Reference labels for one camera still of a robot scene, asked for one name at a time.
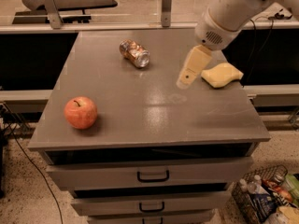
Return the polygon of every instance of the gray tabletop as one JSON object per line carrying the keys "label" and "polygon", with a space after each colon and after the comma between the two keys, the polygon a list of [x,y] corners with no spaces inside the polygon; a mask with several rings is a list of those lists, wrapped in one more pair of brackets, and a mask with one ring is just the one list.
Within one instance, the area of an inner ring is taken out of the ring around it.
{"label": "gray tabletop", "polygon": [[[150,52],[136,69],[119,52],[124,39]],[[269,133],[238,82],[212,89],[197,78],[180,90],[176,81],[193,29],[80,32],[29,144],[31,150],[155,147],[260,142]],[[213,52],[210,66],[224,61]],[[64,105],[76,96],[96,102],[88,130],[72,128]]]}

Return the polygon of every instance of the black cable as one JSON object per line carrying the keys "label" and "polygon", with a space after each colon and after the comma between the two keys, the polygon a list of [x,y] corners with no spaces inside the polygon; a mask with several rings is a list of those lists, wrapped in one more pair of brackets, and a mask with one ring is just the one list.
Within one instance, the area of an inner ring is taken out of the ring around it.
{"label": "black cable", "polygon": [[[265,46],[266,43],[268,42],[269,37],[270,37],[270,35],[271,35],[271,33],[272,33],[272,30],[273,30],[273,25],[274,25],[274,21],[271,20],[270,31],[269,31],[269,33],[268,33],[268,35],[267,35],[267,38],[265,39],[265,41],[264,41],[263,44],[261,45],[260,49],[259,49],[258,52],[256,53],[256,55],[255,55],[255,59],[257,59],[257,57],[259,56],[259,54],[260,54],[261,51],[263,50],[264,46]],[[253,69],[254,69],[254,64],[255,64],[255,63],[252,64],[252,67],[251,67],[251,69],[250,69],[249,75],[247,76],[247,79],[246,79],[246,83],[249,82],[249,78],[250,78],[251,75],[252,75],[252,72],[253,72]]]}
{"label": "black cable", "polygon": [[22,151],[22,152],[24,153],[24,155],[27,157],[28,161],[31,162],[31,163],[34,165],[34,167],[37,169],[37,171],[38,171],[38,172],[42,175],[42,177],[44,178],[44,180],[45,180],[45,182],[46,182],[46,185],[47,185],[47,187],[48,187],[48,189],[49,189],[49,191],[50,191],[50,194],[52,195],[52,197],[53,197],[53,199],[55,200],[56,205],[57,205],[57,207],[58,207],[58,211],[59,211],[59,215],[60,215],[61,223],[64,224],[62,211],[61,211],[61,209],[60,209],[60,206],[59,206],[59,204],[58,204],[58,201],[57,201],[57,199],[56,199],[56,197],[55,197],[53,191],[52,191],[51,188],[50,188],[50,185],[49,185],[49,183],[48,183],[48,181],[47,181],[47,178],[46,178],[46,177],[44,176],[44,174],[40,171],[40,169],[36,166],[36,164],[29,158],[28,154],[27,154],[27,153],[25,152],[25,150],[22,148],[22,146],[20,145],[20,143],[19,143],[19,141],[18,141],[18,139],[17,139],[17,137],[16,137],[16,135],[15,135],[15,133],[14,133],[14,130],[16,129],[17,126],[18,126],[18,124],[17,124],[17,125],[15,126],[15,128],[12,130],[12,129],[11,129],[11,126],[9,125],[9,128],[10,128],[10,130],[11,130],[11,133],[12,133],[12,135],[13,135],[15,141],[17,142],[18,146],[20,147],[21,151]]}

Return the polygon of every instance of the red apple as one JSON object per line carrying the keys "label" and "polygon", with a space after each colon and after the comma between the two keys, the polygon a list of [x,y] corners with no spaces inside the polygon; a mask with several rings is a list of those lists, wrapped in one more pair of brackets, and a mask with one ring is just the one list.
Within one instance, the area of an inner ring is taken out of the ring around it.
{"label": "red apple", "polygon": [[95,123],[97,108],[91,99],[79,96],[66,103],[64,116],[74,128],[84,130]]}

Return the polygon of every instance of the desk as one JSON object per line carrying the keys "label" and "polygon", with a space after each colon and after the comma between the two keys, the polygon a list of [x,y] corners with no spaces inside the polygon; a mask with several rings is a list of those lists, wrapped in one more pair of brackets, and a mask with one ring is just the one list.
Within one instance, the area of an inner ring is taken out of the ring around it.
{"label": "desk", "polygon": [[[119,44],[127,38],[150,52],[147,68],[123,59]],[[208,221],[251,166],[259,142],[269,140],[238,82],[214,90],[198,78],[187,90],[177,88],[193,40],[193,29],[78,34],[29,149],[42,155],[89,223]],[[222,61],[214,52],[210,65]],[[79,95],[99,111],[85,131],[63,114]]]}

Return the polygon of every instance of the metallic can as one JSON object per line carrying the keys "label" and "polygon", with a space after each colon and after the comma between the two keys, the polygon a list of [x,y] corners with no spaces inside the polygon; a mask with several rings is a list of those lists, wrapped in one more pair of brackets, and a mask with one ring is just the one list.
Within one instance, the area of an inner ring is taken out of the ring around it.
{"label": "metallic can", "polygon": [[150,53],[133,40],[124,40],[120,44],[120,52],[123,57],[137,68],[144,68],[150,62]]}

